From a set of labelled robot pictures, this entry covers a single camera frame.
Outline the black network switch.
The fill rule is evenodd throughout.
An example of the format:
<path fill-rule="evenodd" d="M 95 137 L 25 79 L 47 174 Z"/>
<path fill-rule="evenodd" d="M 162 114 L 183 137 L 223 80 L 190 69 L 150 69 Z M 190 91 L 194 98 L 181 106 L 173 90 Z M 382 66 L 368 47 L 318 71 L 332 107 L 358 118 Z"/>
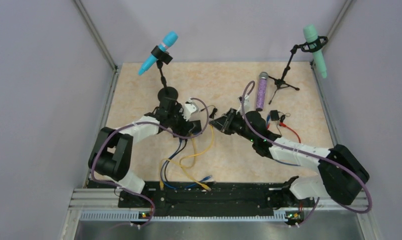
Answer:
<path fill-rule="evenodd" d="M 200 120 L 186 121 L 181 128 L 181 135 L 188 137 L 190 135 L 196 135 L 201 132 L 202 126 Z"/>

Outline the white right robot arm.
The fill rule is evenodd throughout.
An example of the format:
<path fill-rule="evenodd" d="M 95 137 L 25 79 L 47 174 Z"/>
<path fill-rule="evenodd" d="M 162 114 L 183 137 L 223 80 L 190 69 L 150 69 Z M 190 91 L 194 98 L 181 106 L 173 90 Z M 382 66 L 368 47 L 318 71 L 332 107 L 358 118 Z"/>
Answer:
<path fill-rule="evenodd" d="M 231 108 L 209 124 L 226 135 L 237 134 L 249 140 L 261 157 L 316 172 L 314 176 L 295 178 L 282 192 L 282 200 L 288 206 L 296 206 L 310 197 L 329 197 L 340 205 L 349 206 L 370 179 L 346 146 L 337 144 L 323 148 L 294 142 L 270 131 L 257 111 L 243 115 Z"/>

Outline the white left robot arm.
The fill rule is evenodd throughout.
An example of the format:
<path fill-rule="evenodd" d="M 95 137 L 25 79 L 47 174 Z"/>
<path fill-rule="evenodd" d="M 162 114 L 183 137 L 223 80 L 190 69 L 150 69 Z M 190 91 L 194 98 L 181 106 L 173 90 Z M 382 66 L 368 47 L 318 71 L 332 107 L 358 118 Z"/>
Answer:
<path fill-rule="evenodd" d="M 160 100 L 154 111 L 140 119 L 116 129 L 103 127 L 97 136 L 88 166 L 92 174 L 106 176 L 115 187 L 131 191 L 130 200 L 138 207 L 149 202 L 149 193 L 144 190 L 145 181 L 131 171 L 133 145 L 162 131 L 179 139 L 199 135 L 196 125 L 190 120 L 199 111 L 193 99 L 180 104 L 168 97 Z"/>

